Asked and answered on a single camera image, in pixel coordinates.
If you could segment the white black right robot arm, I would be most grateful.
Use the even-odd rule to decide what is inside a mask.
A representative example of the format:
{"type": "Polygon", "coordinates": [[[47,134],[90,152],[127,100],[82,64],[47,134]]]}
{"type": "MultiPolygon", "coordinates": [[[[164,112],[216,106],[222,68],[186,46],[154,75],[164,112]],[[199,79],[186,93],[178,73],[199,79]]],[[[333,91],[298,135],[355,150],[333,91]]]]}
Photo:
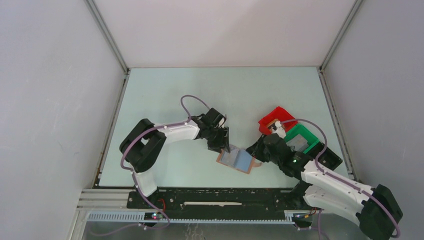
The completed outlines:
{"type": "Polygon", "coordinates": [[[386,186],[371,187],[335,173],[311,155],[292,150],[276,133],[262,135],[246,151],[299,180],[290,196],[295,208],[310,206],[336,214],[357,225],[371,240],[400,237],[403,212],[386,186]]]}

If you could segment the tan leather card holder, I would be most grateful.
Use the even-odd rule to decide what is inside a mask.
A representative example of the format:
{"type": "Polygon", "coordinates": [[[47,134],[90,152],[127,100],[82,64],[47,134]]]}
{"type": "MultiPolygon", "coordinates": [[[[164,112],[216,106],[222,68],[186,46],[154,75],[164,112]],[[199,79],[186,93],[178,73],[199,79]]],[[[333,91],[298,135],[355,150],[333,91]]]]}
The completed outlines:
{"type": "Polygon", "coordinates": [[[231,144],[229,145],[229,147],[230,147],[230,152],[233,151],[233,150],[236,150],[238,152],[234,166],[228,166],[228,165],[220,163],[220,158],[221,158],[223,152],[225,152],[225,151],[222,151],[219,154],[218,158],[216,159],[217,163],[224,165],[226,167],[229,167],[231,169],[237,170],[237,171],[244,173],[244,174],[250,174],[250,172],[253,168],[259,168],[263,165],[263,163],[261,161],[257,161],[257,159],[254,158],[253,156],[251,156],[245,149],[236,147],[236,146],[231,145],[231,144]]]}

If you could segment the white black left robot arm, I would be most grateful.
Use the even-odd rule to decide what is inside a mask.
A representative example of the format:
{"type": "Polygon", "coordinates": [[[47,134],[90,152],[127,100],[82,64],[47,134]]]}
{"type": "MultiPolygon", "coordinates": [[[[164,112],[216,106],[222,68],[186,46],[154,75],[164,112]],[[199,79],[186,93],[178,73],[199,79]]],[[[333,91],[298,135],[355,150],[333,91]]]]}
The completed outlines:
{"type": "Polygon", "coordinates": [[[147,118],[140,120],[119,146],[121,167],[130,171],[134,185],[141,191],[138,201],[145,208],[153,208],[158,202],[152,167],[165,145],[204,139],[208,150],[230,153],[226,121],[227,117],[215,108],[177,123],[159,125],[147,118]]]}

